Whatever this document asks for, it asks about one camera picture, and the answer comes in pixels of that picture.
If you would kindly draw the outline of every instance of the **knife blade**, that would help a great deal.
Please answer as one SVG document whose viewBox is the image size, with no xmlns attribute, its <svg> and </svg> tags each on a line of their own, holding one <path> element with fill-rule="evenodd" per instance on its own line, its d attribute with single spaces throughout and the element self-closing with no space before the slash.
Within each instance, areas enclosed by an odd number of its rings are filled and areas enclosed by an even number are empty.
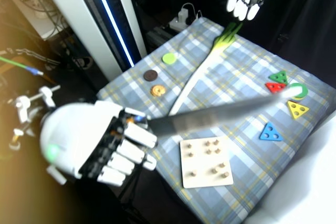
<svg viewBox="0 0 336 224">
<path fill-rule="evenodd" d="M 157 137 L 191 133 L 223 124 L 235 123 L 301 92 L 301 87 L 291 87 L 284 89 L 283 92 L 268 96 L 151 119 L 148 121 L 148 125 Z"/>
</svg>

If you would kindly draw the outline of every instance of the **peg board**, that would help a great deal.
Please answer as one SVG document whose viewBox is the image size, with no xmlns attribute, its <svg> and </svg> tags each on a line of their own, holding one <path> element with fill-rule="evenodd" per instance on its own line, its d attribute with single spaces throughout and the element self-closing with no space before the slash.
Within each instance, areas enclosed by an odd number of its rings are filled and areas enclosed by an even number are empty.
<svg viewBox="0 0 336 224">
<path fill-rule="evenodd" d="M 233 184 L 228 142 L 223 137 L 183 140 L 180 149 L 184 188 Z"/>
</svg>

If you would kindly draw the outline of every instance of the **led strip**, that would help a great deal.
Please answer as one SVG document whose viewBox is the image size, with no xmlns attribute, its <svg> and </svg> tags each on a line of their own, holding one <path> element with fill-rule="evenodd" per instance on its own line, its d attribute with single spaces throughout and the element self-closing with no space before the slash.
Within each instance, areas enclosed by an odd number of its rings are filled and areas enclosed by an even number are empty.
<svg viewBox="0 0 336 224">
<path fill-rule="evenodd" d="M 123 40 L 123 38 L 122 38 L 122 36 L 121 36 L 121 34 L 120 34 L 120 31 L 119 31 L 119 28 L 118 28 L 118 26 L 117 26 L 117 23 L 116 23 L 116 21 L 115 21 L 114 18 L 113 18 L 113 15 L 112 15 L 112 12 L 111 12 L 110 7 L 109 7 L 109 5 L 108 5 L 108 3 L 107 3 L 106 0 L 101 0 L 101 1 L 102 1 L 103 5 L 104 5 L 104 8 L 105 8 L 106 12 L 107 12 L 107 15 L 108 15 L 109 18 L 110 18 L 111 24 L 112 24 L 112 26 L 114 27 L 115 32 L 117 33 L 117 36 L 118 36 L 118 38 L 119 38 L 119 40 L 120 40 L 120 43 L 121 43 L 121 46 L 122 46 L 122 48 L 124 49 L 125 54 L 126 54 L 126 56 L 127 56 L 127 59 L 128 59 L 128 61 L 129 61 L 129 63 L 131 64 L 131 66 L 134 67 L 133 60 L 132 60 L 132 58 L 131 58 L 131 56 L 130 56 L 130 53 L 128 52 L 127 47 L 126 47 L 126 45 L 125 45 L 125 42 L 124 42 L 124 40 Z"/>
</svg>

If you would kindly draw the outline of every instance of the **plaid tablecloth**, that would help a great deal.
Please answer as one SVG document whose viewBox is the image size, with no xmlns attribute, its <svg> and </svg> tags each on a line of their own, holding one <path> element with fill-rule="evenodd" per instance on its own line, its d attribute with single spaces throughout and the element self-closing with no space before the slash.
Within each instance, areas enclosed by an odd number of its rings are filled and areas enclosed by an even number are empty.
<svg viewBox="0 0 336 224">
<path fill-rule="evenodd" d="M 168 114 L 182 87 L 212 47 L 223 30 L 220 25 L 201 18 L 188 29 L 152 52 L 136 66 L 117 77 L 98 97 L 138 109 L 151 117 Z M 157 170 L 178 196 L 205 223 L 240 223 L 258 203 L 314 126 L 336 108 L 336 90 L 310 73 L 273 55 L 252 42 L 236 36 L 200 78 L 179 112 L 269 94 L 268 76 L 285 70 L 288 81 L 304 83 L 309 93 L 300 103 L 310 110 L 297 120 L 291 118 L 286 103 L 278 103 L 264 113 L 237 121 L 234 125 L 215 127 L 198 133 L 159 139 L 153 151 Z M 166 65 L 162 56 L 172 52 L 177 62 Z M 153 82 L 143 74 L 154 69 L 159 77 Z M 153 97 L 155 84 L 166 87 L 166 94 Z M 272 122 L 283 136 L 281 142 L 261 141 L 267 122 Z M 197 189 L 182 186 L 179 141 L 191 138 L 225 136 L 230 141 L 229 154 L 234 184 Z"/>
</svg>

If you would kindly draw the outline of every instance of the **blue triangle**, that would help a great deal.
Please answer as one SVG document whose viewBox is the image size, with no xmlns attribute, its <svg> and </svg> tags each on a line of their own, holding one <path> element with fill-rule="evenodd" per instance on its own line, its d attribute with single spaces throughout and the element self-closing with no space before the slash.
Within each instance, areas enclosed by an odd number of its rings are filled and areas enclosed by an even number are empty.
<svg viewBox="0 0 336 224">
<path fill-rule="evenodd" d="M 270 141 L 281 141 L 282 136 L 277 132 L 272 123 L 267 123 L 259 139 Z"/>
</svg>

